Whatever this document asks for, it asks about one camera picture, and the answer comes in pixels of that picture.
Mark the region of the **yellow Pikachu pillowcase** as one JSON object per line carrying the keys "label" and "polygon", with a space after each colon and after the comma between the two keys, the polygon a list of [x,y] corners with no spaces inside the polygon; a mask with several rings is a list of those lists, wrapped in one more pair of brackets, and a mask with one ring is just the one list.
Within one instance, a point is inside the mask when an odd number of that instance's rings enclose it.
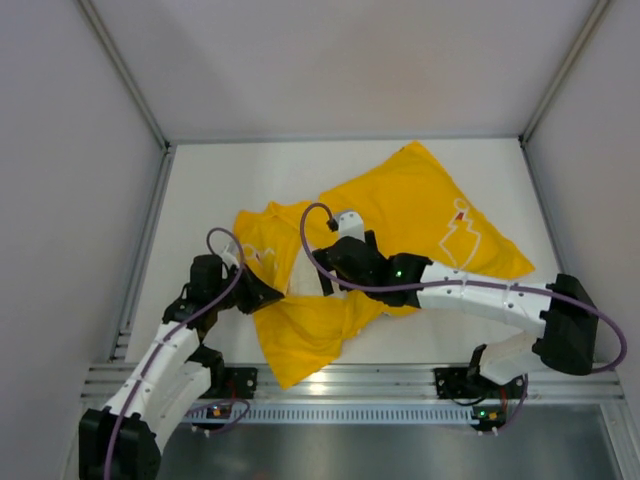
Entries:
{"label": "yellow Pikachu pillowcase", "polygon": [[[368,172],[321,193],[318,200],[334,213],[356,211],[366,229],[375,233],[377,246],[386,257],[417,254],[505,280],[535,270],[417,141]],[[261,350],[283,389],[338,359],[343,343],[378,317],[407,316],[414,311],[386,306],[362,292],[329,297],[286,295],[302,245],[323,248],[337,239],[327,226],[325,212],[304,212],[309,204],[270,202],[262,212],[239,212],[233,227],[247,267],[285,296],[253,315]]]}

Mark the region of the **white pillow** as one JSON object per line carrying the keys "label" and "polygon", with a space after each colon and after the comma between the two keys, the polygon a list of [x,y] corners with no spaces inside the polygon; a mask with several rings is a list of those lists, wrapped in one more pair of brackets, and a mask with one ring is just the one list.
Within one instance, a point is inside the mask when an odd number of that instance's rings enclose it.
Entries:
{"label": "white pillow", "polygon": [[293,263],[287,283],[287,296],[323,297],[324,292],[317,269],[300,248]]}

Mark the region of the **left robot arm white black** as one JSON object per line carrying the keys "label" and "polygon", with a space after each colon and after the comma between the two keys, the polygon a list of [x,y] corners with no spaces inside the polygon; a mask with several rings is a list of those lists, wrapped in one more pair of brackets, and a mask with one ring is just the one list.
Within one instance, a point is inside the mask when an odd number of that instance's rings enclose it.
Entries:
{"label": "left robot arm white black", "polygon": [[80,478],[154,479],[185,418],[233,423],[246,415],[256,368],[227,366],[204,339],[220,312],[253,314],[283,297],[231,254],[195,257],[147,352],[104,406],[83,414]]}

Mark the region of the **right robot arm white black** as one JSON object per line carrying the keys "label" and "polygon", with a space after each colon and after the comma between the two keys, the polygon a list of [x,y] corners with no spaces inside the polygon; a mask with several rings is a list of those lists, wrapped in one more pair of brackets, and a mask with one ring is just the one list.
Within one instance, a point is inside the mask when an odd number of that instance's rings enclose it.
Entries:
{"label": "right robot arm white black", "polygon": [[384,256],[367,239],[343,236],[313,251],[321,284],[330,280],[390,307],[449,309],[499,322],[516,334],[474,349],[467,368],[473,382],[503,386],[532,371],[587,376],[594,371],[598,327],[595,305],[581,282],[521,284],[446,266],[428,257]]}

